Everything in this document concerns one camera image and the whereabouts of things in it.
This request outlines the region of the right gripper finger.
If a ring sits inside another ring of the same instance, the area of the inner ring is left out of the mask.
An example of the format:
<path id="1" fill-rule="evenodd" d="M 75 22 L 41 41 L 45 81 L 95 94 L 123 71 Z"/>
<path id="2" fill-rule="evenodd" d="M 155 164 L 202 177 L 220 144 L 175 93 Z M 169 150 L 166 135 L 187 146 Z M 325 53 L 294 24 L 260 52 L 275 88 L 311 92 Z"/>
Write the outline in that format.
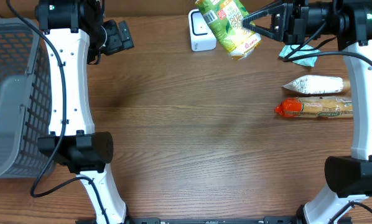
<path id="1" fill-rule="evenodd" d="M 285 1 L 274 1 L 244 17 L 243 23 L 250 24 L 251 22 L 266 16 L 274 16 L 275 19 L 281 19 L 284 17 L 286 7 L 287 3 Z"/>
<path id="2" fill-rule="evenodd" d="M 253 21 L 247 20 L 247 18 L 242 20 L 242 26 L 245 29 L 251 30 L 255 33 L 268 37 L 272 40 L 282 42 L 284 38 L 284 21 L 275 19 L 271 23 L 270 28 L 256 26 Z"/>

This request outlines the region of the green snack packet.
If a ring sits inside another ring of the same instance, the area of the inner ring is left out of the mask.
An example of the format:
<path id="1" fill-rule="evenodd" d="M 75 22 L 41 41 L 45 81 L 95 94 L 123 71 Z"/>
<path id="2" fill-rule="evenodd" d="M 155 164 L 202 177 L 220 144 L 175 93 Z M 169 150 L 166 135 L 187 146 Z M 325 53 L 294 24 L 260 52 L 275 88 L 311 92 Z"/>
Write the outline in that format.
<path id="1" fill-rule="evenodd" d="M 261 36 L 242 26 L 249 13 L 239 0 L 196 0 L 195 5 L 233 60 L 248 57 L 259 45 Z"/>

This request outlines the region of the white tube gold cap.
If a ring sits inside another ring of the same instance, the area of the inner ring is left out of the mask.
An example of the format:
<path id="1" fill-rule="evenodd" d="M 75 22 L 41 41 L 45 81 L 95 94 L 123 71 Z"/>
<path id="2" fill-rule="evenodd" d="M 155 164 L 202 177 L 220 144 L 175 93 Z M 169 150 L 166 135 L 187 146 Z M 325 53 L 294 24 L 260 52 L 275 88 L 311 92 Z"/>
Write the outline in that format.
<path id="1" fill-rule="evenodd" d="M 305 95 L 344 93 L 351 89 L 349 79 L 323 75 L 304 75 L 282 86 Z"/>

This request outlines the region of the orange spaghetti package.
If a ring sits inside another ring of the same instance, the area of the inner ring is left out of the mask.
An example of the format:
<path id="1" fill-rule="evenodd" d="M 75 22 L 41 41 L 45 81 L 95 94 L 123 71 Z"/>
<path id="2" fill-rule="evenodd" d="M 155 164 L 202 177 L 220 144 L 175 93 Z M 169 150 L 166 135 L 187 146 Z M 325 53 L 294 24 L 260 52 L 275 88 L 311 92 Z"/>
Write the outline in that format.
<path id="1" fill-rule="evenodd" d="M 310 96 L 283 100 L 274 111 L 284 118 L 352 118 L 349 97 Z"/>

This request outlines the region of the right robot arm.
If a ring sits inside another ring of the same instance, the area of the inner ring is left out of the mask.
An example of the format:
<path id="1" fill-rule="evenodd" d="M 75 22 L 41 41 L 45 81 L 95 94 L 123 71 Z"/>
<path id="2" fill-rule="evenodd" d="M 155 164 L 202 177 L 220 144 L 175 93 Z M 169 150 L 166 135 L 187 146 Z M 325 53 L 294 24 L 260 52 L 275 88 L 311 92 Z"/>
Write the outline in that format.
<path id="1" fill-rule="evenodd" d="M 337 38 L 336 55 L 348 70 L 353 105 L 353 143 L 349 156 L 325 161 L 326 184 L 290 217 L 265 223 L 350 223 L 347 211 L 372 197 L 372 1 L 276 1 L 251 13 L 242 26 L 301 48 L 320 35 Z"/>

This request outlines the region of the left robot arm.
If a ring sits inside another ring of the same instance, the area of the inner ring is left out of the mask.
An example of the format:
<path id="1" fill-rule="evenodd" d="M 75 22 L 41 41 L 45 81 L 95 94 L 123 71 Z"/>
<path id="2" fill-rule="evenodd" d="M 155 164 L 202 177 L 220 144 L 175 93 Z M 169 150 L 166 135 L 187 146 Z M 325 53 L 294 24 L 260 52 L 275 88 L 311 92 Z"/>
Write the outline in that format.
<path id="1" fill-rule="evenodd" d="M 76 175 L 96 212 L 93 223 L 130 223 L 110 166 L 113 137 L 95 131 L 86 66 L 134 43 L 125 21 L 105 21 L 103 14 L 103 1 L 39 1 L 35 8 L 49 53 L 52 94 L 49 133 L 38 138 L 37 148 Z"/>

